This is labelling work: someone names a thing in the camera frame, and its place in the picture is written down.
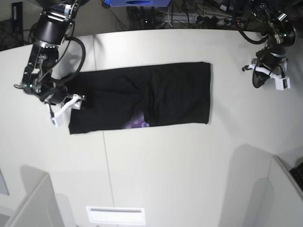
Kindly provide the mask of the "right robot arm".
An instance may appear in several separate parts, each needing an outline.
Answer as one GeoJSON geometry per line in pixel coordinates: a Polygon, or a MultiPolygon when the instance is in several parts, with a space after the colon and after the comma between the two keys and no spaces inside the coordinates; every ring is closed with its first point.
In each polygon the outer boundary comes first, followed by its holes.
{"type": "Polygon", "coordinates": [[[69,93],[66,83],[73,80],[80,72],[85,58],[86,49],[83,42],[68,36],[75,27],[75,17],[85,0],[36,0],[36,5],[42,8],[40,18],[35,26],[33,37],[35,39],[23,78],[14,88],[23,90],[28,95],[39,98],[43,104],[48,105],[50,119],[58,124],[62,114],[69,108],[81,106],[84,96],[69,93]],[[64,41],[74,41],[82,51],[78,68],[71,74],[55,79],[52,72],[62,60],[58,47],[64,41]]]}

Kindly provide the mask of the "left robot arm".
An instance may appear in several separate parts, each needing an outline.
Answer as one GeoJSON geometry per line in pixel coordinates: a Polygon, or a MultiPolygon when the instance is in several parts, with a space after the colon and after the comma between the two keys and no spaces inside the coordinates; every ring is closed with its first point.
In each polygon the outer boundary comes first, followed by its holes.
{"type": "Polygon", "coordinates": [[[296,41],[296,30],[278,4],[269,0],[250,0],[250,9],[254,18],[262,23],[260,40],[250,39],[237,23],[236,14],[244,3],[234,6],[232,21],[241,36],[251,44],[263,44],[265,47],[256,52],[249,65],[242,67],[242,71],[252,70],[252,84],[260,88],[268,79],[275,81],[277,90],[290,88],[290,78],[286,75],[287,56],[286,48],[296,41]]]}

